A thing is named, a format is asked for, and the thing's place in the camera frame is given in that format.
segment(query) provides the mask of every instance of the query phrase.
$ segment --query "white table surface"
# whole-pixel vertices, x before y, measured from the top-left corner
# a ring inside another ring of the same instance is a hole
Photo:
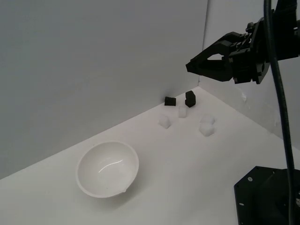
[[[234,184],[256,165],[285,168],[283,142],[206,91],[194,92],[197,105],[185,119],[178,107],[159,105],[0,180],[0,224],[237,225]],[[157,124],[161,113],[171,118],[168,129]],[[217,118],[213,136],[198,131],[203,113]],[[117,197],[89,197],[75,167],[85,151],[109,140],[136,150],[137,178]],[[296,149],[294,159],[300,168]]]

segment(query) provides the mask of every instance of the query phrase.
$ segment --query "white wall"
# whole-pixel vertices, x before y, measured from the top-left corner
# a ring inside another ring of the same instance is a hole
[[[230,31],[245,33],[247,24],[255,23],[261,17],[263,17],[263,0],[209,0],[204,47],[208,47]],[[292,143],[298,149],[300,148],[299,64],[300,58],[279,62],[287,98]],[[271,68],[260,85],[255,82],[236,85],[233,80],[216,82],[206,77],[200,77],[199,85],[269,131],[282,136]],[[246,103],[242,100],[242,94],[247,96]]]
[[[0,178],[198,85],[207,0],[0,7]]]

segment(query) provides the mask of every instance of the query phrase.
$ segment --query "bowl rim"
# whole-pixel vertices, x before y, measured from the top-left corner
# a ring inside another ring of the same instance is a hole
[[[82,161],[82,159],[85,157],[85,155],[91,151],[92,149],[94,149],[95,147],[99,146],[99,145],[102,145],[102,144],[106,144],[106,143],[119,143],[119,144],[123,144],[125,145],[126,147],[128,147],[131,152],[133,153],[134,157],[135,157],[135,163],[136,163],[136,169],[135,169],[135,173],[133,174],[133,177],[131,178],[131,180],[128,182],[128,184],[124,187],[123,190],[121,191],[117,191],[117,192],[114,192],[112,194],[109,194],[109,195],[96,195],[96,194],[93,194],[91,192],[89,192],[88,190],[86,190],[80,183],[79,181],[79,178],[78,178],[78,170],[79,170],[79,165]],[[118,195],[118,194],[121,194],[123,192],[125,192],[127,190],[127,188],[129,188],[129,186],[132,184],[132,182],[135,180],[136,178],[136,175],[137,175],[137,172],[139,170],[139,158],[137,156],[137,153],[136,151],[127,143],[124,143],[124,142],[120,142],[120,141],[107,141],[107,142],[101,142],[101,143],[98,143],[97,145],[94,145],[92,148],[90,148],[89,150],[87,150],[84,155],[80,158],[79,162],[77,163],[77,167],[76,167],[76,182],[77,182],[77,185],[79,186],[79,188],[84,192],[86,193],[87,195],[89,196],[92,196],[92,197],[95,197],[95,198],[108,198],[108,197],[112,197],[112,196],[115,196],[115,195]]]

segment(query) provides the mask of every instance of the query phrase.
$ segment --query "white backdrop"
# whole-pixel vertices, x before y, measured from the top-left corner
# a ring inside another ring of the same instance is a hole
[[[207,0],[0,7],[0,178],[198,84]]]

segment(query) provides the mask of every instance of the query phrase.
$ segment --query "white bowl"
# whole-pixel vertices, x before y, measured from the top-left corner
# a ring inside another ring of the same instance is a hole
[[[121,142],[105,142],[90,149],[79,161],[76,181],[80,189],[96,198],[125,192],[139,168],[135,150]]]

